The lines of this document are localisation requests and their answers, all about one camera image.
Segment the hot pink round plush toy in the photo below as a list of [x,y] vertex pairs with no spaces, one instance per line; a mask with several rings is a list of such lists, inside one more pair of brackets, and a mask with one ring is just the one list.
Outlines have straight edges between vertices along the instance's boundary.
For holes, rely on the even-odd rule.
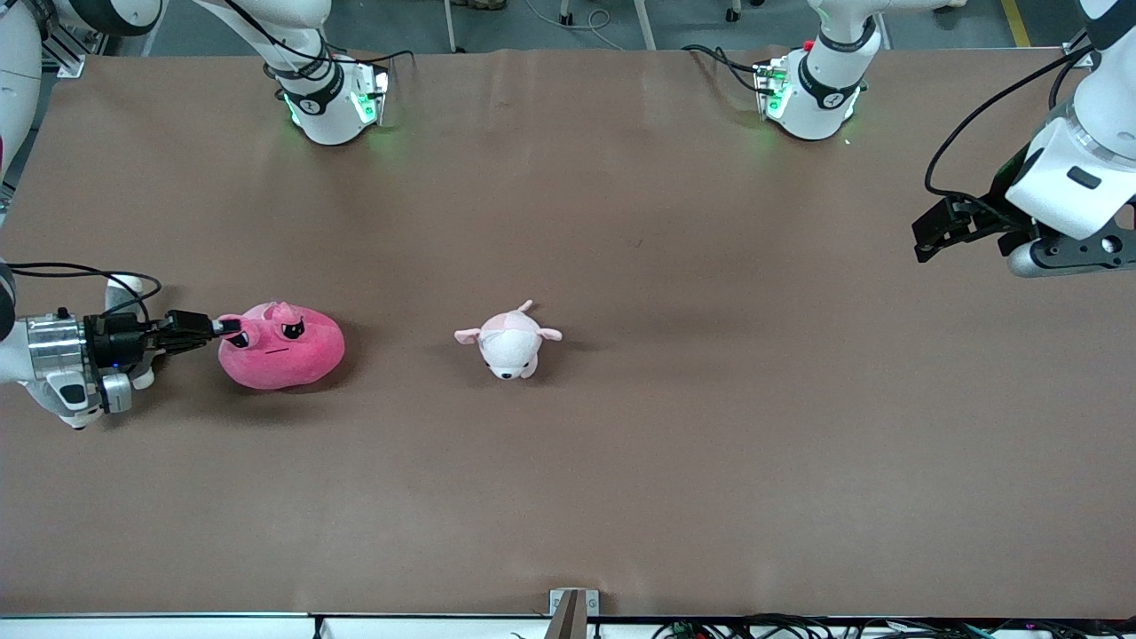
[[219,316],[225,327],[218,360],[239,385],[283,390],[320,381],[343,360],[344,332],[335,320],[299,304],[259,304]]

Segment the pale pink pig plush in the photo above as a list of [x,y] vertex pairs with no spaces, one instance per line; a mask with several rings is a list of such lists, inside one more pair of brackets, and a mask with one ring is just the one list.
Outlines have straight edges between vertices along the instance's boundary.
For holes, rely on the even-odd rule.
[[563,340],[563,332],[543,327],[528,315],[534,306],[526,300],[511,312],[496,314],[482,327],[454,332],[459,345],[476,345],[486,367],[501,380],[531,379],[538,367],[538,352],[545,341]]

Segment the metal table edge bracket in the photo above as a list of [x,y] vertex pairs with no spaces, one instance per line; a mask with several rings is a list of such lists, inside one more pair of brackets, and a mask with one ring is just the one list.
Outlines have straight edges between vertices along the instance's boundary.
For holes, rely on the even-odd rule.
[[548,592],[550,622],[544,639],[602,639],[601,592],[598,589],[559,588]]

